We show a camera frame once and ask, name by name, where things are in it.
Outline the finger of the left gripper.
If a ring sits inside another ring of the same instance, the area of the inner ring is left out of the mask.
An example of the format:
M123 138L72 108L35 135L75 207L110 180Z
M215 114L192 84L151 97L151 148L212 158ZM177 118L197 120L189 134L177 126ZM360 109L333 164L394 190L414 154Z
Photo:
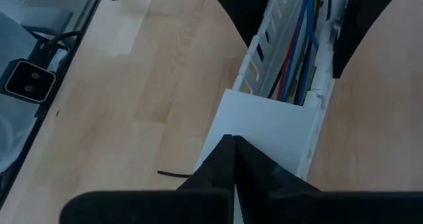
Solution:
M392 0L348 0L333 49L332 76L339 78L357 47Z
M268 0L217 0L248 46L262 23Z

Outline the white slotted cable raceway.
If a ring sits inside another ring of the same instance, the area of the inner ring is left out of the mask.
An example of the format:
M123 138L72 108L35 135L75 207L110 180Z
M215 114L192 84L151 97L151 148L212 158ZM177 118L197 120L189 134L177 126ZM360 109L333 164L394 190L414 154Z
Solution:
M295 28L293 18L300 12L301 1L268 1L262 24L252 38L231 90L268 98L289 47L289 36ZM332 77L332 47L337 31L331 22L325 20L320 21L318 31L319 49L311 56L311 67L315 72L307 93L314 92L327 112L335 83Z

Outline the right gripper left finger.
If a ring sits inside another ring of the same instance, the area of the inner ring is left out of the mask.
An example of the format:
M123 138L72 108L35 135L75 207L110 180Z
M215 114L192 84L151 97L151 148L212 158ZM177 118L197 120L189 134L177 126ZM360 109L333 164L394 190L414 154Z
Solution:
M233 224L235 138L224 135L176 190L96 191L68 201L60 224Z

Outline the grey office chair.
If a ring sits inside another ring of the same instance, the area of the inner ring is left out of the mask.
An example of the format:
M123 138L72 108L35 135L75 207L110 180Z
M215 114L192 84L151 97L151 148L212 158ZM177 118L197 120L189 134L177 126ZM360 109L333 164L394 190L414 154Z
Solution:
M50 39L62 37L60 43L71 49L75 45L73 36L64 38L73 11L53 7L32 7L26 10L20 25L33 34L49 36Z

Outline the black aluminium table frame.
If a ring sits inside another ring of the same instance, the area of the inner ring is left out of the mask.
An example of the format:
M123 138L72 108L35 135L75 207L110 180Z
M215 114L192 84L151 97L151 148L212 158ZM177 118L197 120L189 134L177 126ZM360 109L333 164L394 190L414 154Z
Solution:
M71 62L101 0L0 0L0 76L12 60L25 59L56 74L48 98L41 104L0 93L0 210L21 170L24 160L45 120ZM69 49L62 37L33 34L20 22L32 7L53 7L73 11L64 38L73 36Z

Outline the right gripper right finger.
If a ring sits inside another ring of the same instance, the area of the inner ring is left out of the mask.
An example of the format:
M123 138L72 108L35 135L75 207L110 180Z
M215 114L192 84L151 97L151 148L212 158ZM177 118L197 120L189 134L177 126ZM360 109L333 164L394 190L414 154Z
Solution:
M423 224L423 192L325 192L235 137L244 224Z

